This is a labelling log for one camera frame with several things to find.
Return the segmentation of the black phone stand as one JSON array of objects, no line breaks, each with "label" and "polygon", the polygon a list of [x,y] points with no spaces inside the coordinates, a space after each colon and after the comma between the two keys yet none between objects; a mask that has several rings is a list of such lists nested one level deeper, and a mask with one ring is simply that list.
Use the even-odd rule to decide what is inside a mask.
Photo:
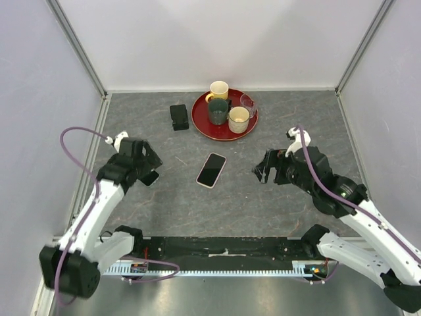
[{"label": "black phone stand", "polygon": [[172,127],[174,131],[189,129],[189,119],[185,104],[171,105],[170,116],[172,119]]}]

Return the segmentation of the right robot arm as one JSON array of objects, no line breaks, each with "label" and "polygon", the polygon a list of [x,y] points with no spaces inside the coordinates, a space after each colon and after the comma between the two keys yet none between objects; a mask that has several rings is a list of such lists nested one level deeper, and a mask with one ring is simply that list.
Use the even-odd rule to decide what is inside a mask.
[{"label": "right robot arm", "polygon": [[403,311],[420,311],[420,250],[385,219],[365,185],[334,173],[328,158],[312,146],[295,151],[269,149],[253,173],[264,184],[271,169],[276,171],[275,184],[302,189],[319,212],[351,227],[374,250],[362,250],[316,224],[303,236],[305,257],[322,255],[339,261],[376,283]]}]

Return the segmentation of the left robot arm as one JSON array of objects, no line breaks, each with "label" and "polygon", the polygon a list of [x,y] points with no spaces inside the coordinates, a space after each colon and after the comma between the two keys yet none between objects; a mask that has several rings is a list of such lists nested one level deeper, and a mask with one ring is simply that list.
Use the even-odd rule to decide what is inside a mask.
[{"label": "left robot arm", "polygon": [[147,140],[120,135],[116,153],[99,169],[93,191],[84,208],[56,246],[44,246],[39,254],[43,281],[60,293],[90,298],[101,275],[127,255],[137,259],[144,252],[143,233],[119,226],[109,240],[97,239],[114,208],[136,181],[152,185],[162,161]]}]

